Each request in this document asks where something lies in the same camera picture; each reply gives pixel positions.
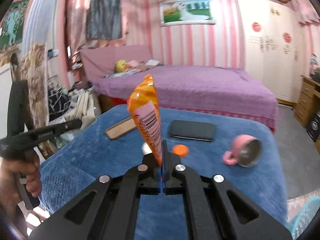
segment blue plastic basket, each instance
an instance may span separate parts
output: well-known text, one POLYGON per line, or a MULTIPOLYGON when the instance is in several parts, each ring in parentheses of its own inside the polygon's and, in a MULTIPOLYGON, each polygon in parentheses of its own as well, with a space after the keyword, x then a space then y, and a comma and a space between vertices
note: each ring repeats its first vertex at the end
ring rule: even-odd
POLYGON ((320 197, 313 197, 303 205, 298 215, 287 223, 286 227, 290 231, 293 240, 296 240, 307 228, 319 207, 320 197))

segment gray floor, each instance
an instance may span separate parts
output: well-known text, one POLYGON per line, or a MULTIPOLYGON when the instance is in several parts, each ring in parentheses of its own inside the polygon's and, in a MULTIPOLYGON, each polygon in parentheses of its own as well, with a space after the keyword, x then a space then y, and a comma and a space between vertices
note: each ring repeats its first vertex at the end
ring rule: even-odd
POLYGON ((295 120, 291 107, 279 105, 275 134, 287 181, 288 198, 320 188, 320 156, 305 129, 295 120))

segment pink valance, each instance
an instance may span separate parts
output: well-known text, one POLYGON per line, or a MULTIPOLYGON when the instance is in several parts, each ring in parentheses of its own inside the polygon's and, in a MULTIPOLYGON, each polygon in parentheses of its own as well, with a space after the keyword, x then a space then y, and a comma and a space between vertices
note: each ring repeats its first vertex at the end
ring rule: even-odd
POLYGON ((293 10, 298 12, 299 22, 320 22, 320 17, 309 0, 291 0, 293 10))

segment pink mug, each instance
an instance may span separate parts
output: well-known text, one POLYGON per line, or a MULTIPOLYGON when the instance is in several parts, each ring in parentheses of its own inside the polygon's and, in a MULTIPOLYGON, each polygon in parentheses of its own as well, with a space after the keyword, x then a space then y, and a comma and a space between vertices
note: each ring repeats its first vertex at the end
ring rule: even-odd
POLYGON ((251 167, 258 162, 260 151, 261 143, 257 138, 241 134, 232 142, 232 152, 226 151, 222 160, 227 165, 251 167))

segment mug handle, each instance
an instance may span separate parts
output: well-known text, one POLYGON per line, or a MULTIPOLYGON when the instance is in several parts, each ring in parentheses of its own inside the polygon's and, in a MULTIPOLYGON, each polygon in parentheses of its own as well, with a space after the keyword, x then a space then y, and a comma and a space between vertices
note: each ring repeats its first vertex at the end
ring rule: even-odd
POLYGON ((238 163, 238 159, 232 157, 232 152, 226 151, 222 157, 222 160, 227 165, 236 165, 238 163))

